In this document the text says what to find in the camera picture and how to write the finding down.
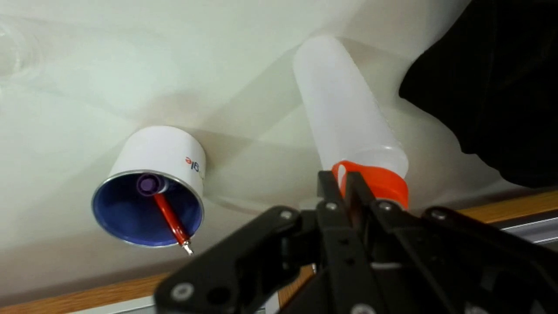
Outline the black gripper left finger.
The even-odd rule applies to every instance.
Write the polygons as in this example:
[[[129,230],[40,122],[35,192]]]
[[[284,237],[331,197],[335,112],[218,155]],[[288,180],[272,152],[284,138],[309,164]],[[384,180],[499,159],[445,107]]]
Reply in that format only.
[[[387,311],[358,229],[330,173],[323,201],[305,211],[276,206],[220,241],[155,290],[157,314],[255,314],[316,267],[279,314],[384,314]]]

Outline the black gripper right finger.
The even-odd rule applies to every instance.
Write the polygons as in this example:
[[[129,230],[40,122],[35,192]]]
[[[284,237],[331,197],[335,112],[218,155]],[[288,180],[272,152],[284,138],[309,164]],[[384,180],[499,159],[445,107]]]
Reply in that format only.
[[[558,314],[558,255],[447,208],[413,216],[377,199],[359,173],[347,197],[363,201],[372,265],[413,274],[412,293],[445,314]]]

